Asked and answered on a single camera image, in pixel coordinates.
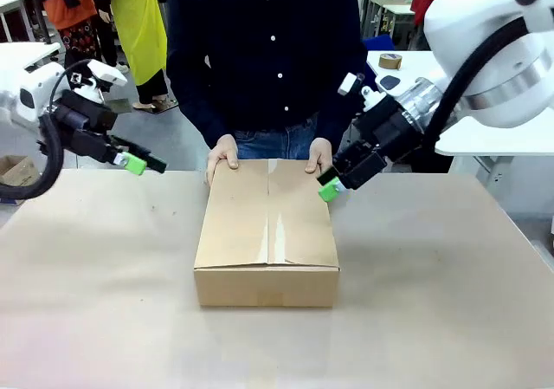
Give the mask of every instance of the blue jeans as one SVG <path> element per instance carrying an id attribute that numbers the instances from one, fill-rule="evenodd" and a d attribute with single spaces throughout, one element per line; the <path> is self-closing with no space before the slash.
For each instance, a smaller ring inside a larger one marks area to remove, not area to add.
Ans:
<path id="1" fill-rule="evenodd" d="M 308 159 L 317 123 L 313 116 L 280 131 L 235 131 L 239 159 Z"/>

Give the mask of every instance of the person's right hand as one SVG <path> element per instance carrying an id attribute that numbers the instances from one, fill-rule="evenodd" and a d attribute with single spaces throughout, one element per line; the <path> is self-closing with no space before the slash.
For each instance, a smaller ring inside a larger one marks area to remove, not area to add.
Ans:
<path id="1" fill-rule="evenodd" d="M 222 159 L 227 160 L 229 168 L 236 170 L 239 167 L 239 159 L 237 158 L 238 147 L 236 146 L 233 135 L 223 135 L 218 141 L 214 149 L 208 154 L 208 165 L 206 167 L 206 182 L 211 187 L 216 173 L 216 166 Z"/>
<path id="2" fill-rule="evenodd" d="M 98 15 L 100 15 L 100 19 L 105 23 L 110 23 L 112 21 L 112 18 L 110 18 L 110 14 L 108 14 L 104 10 L 98 10 Z"/>

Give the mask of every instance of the orange garment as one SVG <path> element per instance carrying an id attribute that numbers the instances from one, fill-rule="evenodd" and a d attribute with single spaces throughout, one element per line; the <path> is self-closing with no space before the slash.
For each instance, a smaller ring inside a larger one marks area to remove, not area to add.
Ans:
<path id="1" fill-rule="evenodd" d="M 96 15 L 93 0 L 79 0 L 79 2 L 81 3 L 79 6 L 68 8 L 63 0 L 46 0 L 44 9 L 56 29 L 65 29 Z"/>

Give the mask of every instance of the person in orange garment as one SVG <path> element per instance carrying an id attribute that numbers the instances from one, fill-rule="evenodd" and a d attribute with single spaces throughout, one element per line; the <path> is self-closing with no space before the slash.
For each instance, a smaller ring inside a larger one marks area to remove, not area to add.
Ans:
<path id="1" fill-rule="evenodd" d="M 60 33 L 66 49 L 65 67 L 79 60 L 97 56 L 96 35 L 91 19 L 96 15 L 93 0 L 39 0 L 43 3 L 49 21 Z M 85 77 L 91 75 L 87 67 L 76 70 Z"/>

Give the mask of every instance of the hand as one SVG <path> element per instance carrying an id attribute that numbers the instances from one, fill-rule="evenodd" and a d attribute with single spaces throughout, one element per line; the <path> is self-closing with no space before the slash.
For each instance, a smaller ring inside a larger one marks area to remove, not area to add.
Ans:
<path id="1" fill-rule="evenodd" d="M 316 138 L 310 145 L 310 159 L 306 165 L 306 172 L 312 174 L 319 165 L 321 172 L 332 167 L 331 142 L 325 138 Z"/>
<path id="2" fill-rule="evenodd" d="M 105 23 L 110 23 L 112 21 L 112 18 L 110 17 L 110 14 L 103 10 L 98 10 L 98 15 L 100 15 L 100 19 L 104 21 Z"/>
<path id="3" fill-rule="evenodd" d="M 223 135 L 218 141 L 214 149 L 208 154 L 208 165 L 206 167 L 206 182 L 211 187 L 214 181 L 214 174 L 216 173 L 216 165 L 222 159 L 227 160 L 229 168 L 236 170 L 239 167 L 239 160 L 237 158 L 238 147 L 236 146 L 235 138 L 233 135 Z"/>

